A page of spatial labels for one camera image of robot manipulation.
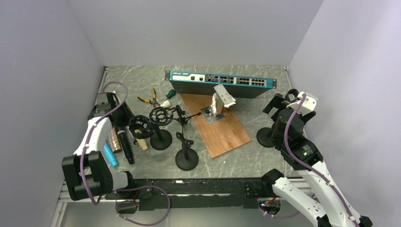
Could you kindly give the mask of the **yellow foam microphone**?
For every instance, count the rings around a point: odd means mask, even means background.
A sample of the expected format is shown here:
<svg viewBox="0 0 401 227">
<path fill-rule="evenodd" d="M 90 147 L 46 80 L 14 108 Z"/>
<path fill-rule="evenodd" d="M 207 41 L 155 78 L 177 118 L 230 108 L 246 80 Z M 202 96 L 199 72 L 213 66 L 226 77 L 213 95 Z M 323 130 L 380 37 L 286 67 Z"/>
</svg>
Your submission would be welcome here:
<svg viewBox="0 0 401 227">
<path fill-rule="evenodd" d="M 137 139 L 138 145 L 142 150 L 147 150 L 148 146 L 144 139 Z"/>
</svg>

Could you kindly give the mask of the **tripod shock mount stand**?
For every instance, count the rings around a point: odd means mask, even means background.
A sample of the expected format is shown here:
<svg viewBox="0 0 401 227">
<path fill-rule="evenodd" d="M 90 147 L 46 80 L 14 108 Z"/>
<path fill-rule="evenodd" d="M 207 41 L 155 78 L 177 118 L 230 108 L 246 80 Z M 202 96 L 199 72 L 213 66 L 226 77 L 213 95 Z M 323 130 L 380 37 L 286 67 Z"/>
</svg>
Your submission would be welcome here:
<svg viewBox="0 0 401 227">
<path fill-rule="evenodd" d="M 186 116 L 186 111 L 184 111 L 179 105 L 174 107 L 156 107 L 149 113 L 149 121 L 158 126 L 169 125 L 173 120 L 180 123 L 182 126 L 186 125 L 188 121 L 195 117 L 201 115 L 201 112 L 196 114 Z"/>
</svg>

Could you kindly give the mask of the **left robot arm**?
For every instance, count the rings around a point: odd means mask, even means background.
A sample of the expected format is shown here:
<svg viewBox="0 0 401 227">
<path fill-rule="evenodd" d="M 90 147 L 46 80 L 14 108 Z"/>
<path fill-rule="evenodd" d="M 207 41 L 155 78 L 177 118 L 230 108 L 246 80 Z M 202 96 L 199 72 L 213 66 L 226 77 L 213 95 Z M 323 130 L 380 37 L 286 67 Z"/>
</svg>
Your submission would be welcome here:
<svg viewBox="0 0 401 227">
<path fill-rule="evenodd" d="M 113 126 L 125 127 L 133 116 L 127 104 L 114 92 L 99 93 L 87 122 L 85 136 L 73 155 L 64 157 L 61 166 L 73 201 L 91 199 L 117 191 L 131 198 L 136 185 L 130 172 L 112 173 L 104 159 L 103 148 Z"/>
</svg>

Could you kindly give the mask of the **black handheld microphone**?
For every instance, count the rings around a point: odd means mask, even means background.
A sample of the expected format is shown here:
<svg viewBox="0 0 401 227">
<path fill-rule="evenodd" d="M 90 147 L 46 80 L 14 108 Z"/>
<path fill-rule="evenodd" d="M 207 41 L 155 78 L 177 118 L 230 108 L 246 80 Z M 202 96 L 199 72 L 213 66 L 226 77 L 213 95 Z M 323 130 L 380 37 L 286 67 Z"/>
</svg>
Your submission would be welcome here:
<svg viewBox="0 0 401 227">
<path fill-rule="evenodd" d="M 124 127 L 115 126 L 115 130 L 117 132 L 117 137 L 120 142 L 121 148 L 123 149 L 124 155 L 130 165 L 135 163 L 134 155 L 130 146 L 130 142 L 128 140 L 128 134 Z"/>
</svg>

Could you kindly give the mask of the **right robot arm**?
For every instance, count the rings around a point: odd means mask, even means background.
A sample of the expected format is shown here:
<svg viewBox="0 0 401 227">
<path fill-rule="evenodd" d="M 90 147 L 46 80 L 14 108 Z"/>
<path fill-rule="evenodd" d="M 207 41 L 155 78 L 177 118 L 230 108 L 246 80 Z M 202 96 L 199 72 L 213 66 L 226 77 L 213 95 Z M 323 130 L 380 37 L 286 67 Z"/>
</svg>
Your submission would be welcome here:
<svg viewBox="0 0 401 227">
<path fill-rule="evenodd" d="M 315 115 L 317 100 L 309 93 L 289 90 L 276 93 L 263 112 L 276 112 L 271 127 L 257 132 L 257 141 L 275 148 L 284 160 L 306 181 L 316 198 L 308 196 L 277 169 L 261 177 L 261 192 L 277 195 L 289 202 L 315 227 L 371 227 L 367 216 L 360 215 L 344 197 L 332 178 L 317 146 L 303 135 L 304 126 Z"/>
</svg>

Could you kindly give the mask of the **blue foam microphone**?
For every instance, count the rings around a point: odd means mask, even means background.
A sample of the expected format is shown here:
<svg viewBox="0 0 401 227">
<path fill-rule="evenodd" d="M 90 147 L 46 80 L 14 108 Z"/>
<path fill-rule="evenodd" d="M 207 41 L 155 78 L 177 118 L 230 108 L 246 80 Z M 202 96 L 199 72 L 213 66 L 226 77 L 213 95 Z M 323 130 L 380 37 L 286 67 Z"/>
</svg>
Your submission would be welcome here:
<svg viewBox="0 0 401 227">
<path fill-rule="evenodd" d="M 103 153 L 112 167 L 117 167 L 119 165 L 113 151 L 111 150 L 107 142 L 104 144 Z"/>
</svg>

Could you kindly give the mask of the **clip desk mic stand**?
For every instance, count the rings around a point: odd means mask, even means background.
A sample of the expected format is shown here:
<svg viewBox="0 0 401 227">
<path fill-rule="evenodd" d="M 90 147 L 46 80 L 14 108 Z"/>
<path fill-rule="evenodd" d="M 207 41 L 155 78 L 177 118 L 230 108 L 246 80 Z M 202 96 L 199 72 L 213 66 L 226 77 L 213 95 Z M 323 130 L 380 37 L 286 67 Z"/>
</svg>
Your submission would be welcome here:
<svg viewBox="0 0 401 227">
<path fill-rule="evenodd" d="M 175 163 L 177 167 L 184 171 L 193 170 L 199 163 L 198 153 L 191 148 L 194 144 L 193 140 L 186 139 L 181 132 L 176 133 L 176 137 L 182 143 L 182 148 L 175 156 Z"/>
</svg>

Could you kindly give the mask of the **shock mount desk stand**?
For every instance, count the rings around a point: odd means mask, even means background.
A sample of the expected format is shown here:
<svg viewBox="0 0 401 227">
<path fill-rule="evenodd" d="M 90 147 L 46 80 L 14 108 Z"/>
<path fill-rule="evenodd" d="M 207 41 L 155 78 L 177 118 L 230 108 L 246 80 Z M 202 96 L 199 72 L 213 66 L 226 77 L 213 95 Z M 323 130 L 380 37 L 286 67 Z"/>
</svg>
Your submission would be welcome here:
<svg viewBox="0 0 401 227">
<path fill-rule="evenodd" d="M 152 123 L 148 117 L 143 115 L 131 117 L 128 121 L 128 128 L 138 143 L 140 140 L 149 139 L 151 147 L 155 150 L 165 150 L 173 141 L 169 131 L 160 129 L 157 124 Z"/>
</svg>

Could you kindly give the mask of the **silver mesh glitter microphone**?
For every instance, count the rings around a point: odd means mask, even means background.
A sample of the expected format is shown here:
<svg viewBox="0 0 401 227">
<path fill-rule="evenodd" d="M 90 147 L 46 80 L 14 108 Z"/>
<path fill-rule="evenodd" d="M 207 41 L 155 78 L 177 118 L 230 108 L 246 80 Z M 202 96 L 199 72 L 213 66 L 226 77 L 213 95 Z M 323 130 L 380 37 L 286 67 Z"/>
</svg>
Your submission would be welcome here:
<svg viewBox="0 0 401 227">
<path fill-rule="evenodd" d="M 119 142 L 117 132 L 114 127 L 112 127 L 111 131 L 108 134 L 107 144 L 109 145 L 113 153 L 122 152 L 121 144 Z"/>
</svg>

